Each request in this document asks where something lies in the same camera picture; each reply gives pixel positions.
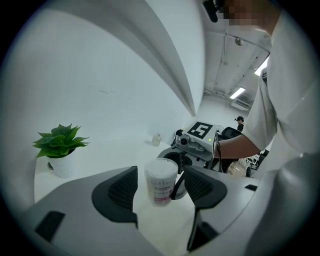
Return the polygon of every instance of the cotton swab container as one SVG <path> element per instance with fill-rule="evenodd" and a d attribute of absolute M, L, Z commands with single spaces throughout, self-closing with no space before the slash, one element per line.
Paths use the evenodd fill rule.
<path fill-rule="evenodd" d="M 153 206 L 163 207 L 171 202 L 178 175 L 178 165 L 167 158 L 156 158 L 144 166 L 147 192 Z"/>

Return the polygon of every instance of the man in background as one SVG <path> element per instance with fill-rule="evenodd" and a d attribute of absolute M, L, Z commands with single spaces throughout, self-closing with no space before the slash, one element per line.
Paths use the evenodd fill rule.
<path fill-rule="evenodd" d="M 244 129 L 244 118 L 242 116 L 238 116 L 237 119 L 234 119 L 234 121 L 238 122 L 238 128 L 237 130 L 242 132 L 242 130 Z"/>

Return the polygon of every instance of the ceiling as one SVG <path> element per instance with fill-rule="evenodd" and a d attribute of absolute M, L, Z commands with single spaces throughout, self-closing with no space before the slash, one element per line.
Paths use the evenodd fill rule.
<path fill-rule="evenodd" d="M 239 87 L 244 87 L 244 93 L 237 99 L 252 105 L 259 79 L 254 73 L 268 57 L 271 39 L 251 27 L 229 25 L 221 13 L 218 13 L 217 23 L 211 22 L 202 6 L 203 1 L 197 0 L 206 37 L 204 93 L 227 99 Z M 235 43 L 237 37 L 242 39 L 242 46 Z"/>

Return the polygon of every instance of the white table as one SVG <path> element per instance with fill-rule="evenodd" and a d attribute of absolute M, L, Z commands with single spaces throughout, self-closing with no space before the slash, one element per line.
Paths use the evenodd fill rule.
<path fill-rule="evenodd" d="M 188 194 L 180 200 L 172 201 L 166 207 L 154 207 L 150 204 L 144 166 L 170 147 L 163 142 L 155 147 L 151 140 L 150 136 L 131 137 L 93 142 L 85 148 L 78 148 L 74 152 L 78 172 L 74 178 L 69 179 L 55 176 L 47 167 L 47 159 L 38 158 L 34 177 L 35 202 L 66 182 L 122 167 L 137 166 L 138 189 L 133 200 L 133 212 L 138 217 L 139 231 L 164 255 L 185 254 L 195 206 Z"/>

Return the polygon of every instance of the small bottle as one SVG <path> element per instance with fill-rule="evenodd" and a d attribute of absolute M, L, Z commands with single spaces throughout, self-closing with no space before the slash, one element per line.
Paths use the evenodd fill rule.
<path fill-rule="evenodd" d="M 161 135 L 159 133 L 153 135 L 152 145 L 158 147 L 160 145 L 160 142 L 161 142 Z"/>

